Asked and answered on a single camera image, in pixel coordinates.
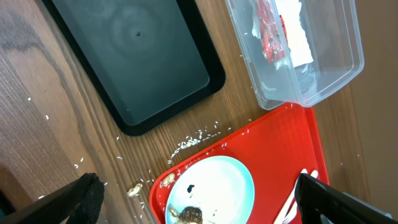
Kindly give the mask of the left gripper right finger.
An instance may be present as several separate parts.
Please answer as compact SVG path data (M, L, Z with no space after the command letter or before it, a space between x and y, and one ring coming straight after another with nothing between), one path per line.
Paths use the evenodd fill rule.
M295 199L302 223L392 223L392 218L308 174L300 174Z

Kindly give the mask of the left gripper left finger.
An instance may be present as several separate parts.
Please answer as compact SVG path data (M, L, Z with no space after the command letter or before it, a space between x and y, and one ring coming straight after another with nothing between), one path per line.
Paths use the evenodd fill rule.
M1 223L95 224L103 200L104 183L95 173L85 173L32 205L2 218Z

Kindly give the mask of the white plastic fork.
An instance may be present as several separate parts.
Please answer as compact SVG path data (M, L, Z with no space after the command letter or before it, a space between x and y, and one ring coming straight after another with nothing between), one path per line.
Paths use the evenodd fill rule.
M312 173L310 174L312 177L317 178L318 177L318 171L313 170ZM289 224L297 215L297 202L295 201L288 213L286 214L282 224Z

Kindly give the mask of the light blue plate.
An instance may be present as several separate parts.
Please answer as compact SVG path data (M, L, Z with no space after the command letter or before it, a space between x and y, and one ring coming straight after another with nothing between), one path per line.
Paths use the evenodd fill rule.
M203 223L247 223L254 206L255 187L251 173L235 158L202 159L181 173L174 185L195 184L192 200L203 212ZM165 222L175 223L165 206Z

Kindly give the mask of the brown food scraps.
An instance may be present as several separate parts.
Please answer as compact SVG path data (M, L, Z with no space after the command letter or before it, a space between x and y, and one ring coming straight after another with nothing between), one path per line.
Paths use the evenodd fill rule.
M192 200L195 184L187 187L174 185L169 198L167 210L170 216L175 219L175 224L202 224L203 212L196 201Z

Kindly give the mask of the white napkin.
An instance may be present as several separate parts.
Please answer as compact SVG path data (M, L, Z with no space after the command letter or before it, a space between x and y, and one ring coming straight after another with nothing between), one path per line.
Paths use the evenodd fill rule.
M253 0L250 2L251 6L253 7L252 35L261 41L257 2L258 0ZM312 63L312 53L305 31L300 21L302 3L299 0L275 0L275 4L288 46L288 53L290 54L290 59L292 60L293 66L299 67L301 65ZM275 69L278 70L280 67L287 65L289 62L284 56L279 60L273 61L272 63L274 64Z

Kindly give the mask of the red snack wrapper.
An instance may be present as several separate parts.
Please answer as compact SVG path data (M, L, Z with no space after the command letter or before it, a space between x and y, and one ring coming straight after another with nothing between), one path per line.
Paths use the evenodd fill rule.
M258 0L257 13L260 20L262 53L268 62L279 60L285 54L269 1Z

